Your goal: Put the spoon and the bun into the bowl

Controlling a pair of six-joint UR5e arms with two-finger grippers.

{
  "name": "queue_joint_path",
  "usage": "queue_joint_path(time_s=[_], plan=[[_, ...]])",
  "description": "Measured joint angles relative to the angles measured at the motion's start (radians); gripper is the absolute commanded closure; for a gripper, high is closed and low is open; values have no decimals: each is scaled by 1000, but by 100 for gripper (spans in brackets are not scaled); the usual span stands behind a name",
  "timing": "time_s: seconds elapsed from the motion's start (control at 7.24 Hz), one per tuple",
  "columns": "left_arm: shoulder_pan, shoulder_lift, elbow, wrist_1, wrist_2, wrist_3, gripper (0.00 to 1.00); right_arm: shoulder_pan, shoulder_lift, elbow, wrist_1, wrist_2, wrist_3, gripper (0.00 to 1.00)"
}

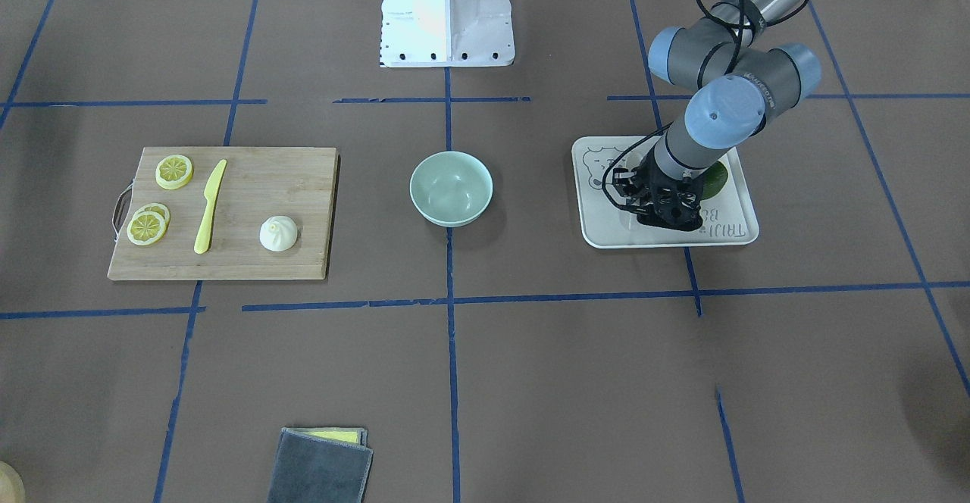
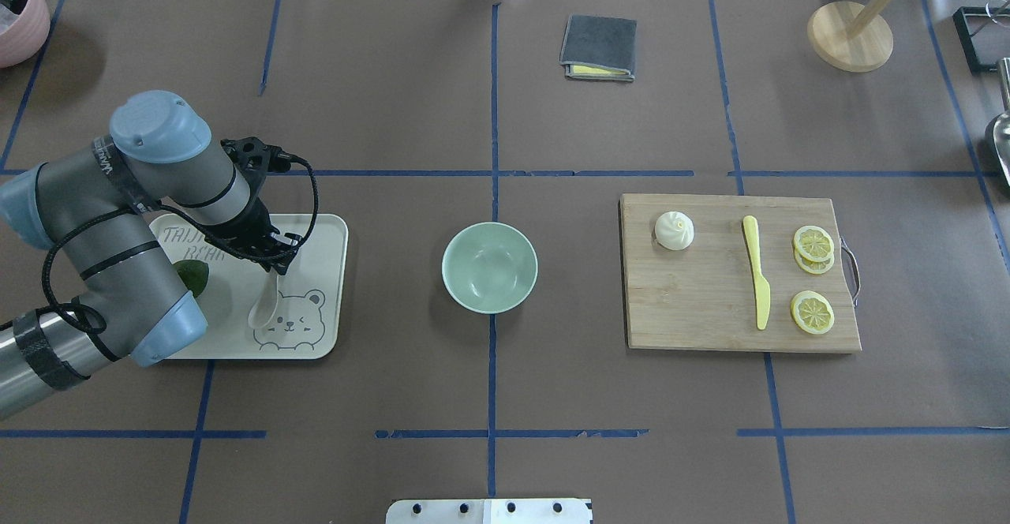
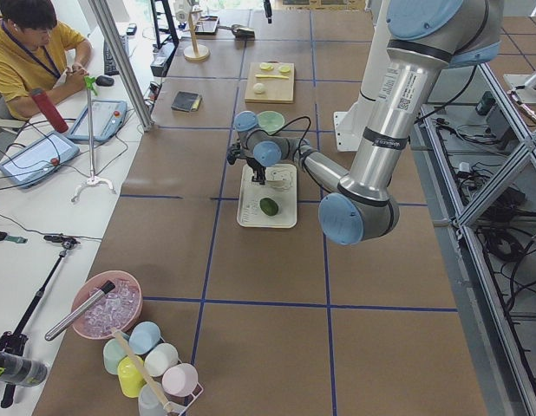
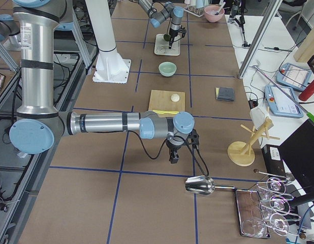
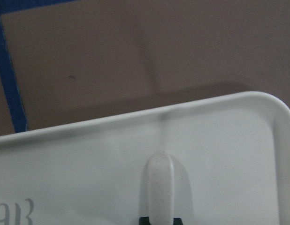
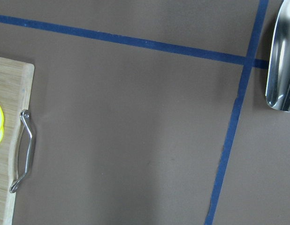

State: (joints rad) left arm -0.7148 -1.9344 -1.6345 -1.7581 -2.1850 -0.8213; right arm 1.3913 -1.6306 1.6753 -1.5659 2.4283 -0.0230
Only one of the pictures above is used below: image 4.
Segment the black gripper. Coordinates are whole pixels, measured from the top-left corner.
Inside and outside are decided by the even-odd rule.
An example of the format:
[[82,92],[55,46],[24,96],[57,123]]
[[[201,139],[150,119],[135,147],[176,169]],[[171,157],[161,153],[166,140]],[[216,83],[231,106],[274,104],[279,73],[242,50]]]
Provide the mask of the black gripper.
[[179,160],[179,155],[177,151],[182,147],[184,144],[183,140],[180,138],[175,139],[166,139],[166,145],[169,149],[170,157],[169,161],[170,163],[177,163]]
[[170,38],[169,38],[169,49],[171,49],[172,48],[172,42],[174,42],[175,41],[175,37],[177,37],[178,36],[178,30],[175,30],[175,29],[169,29],[169,36],[170,36]]

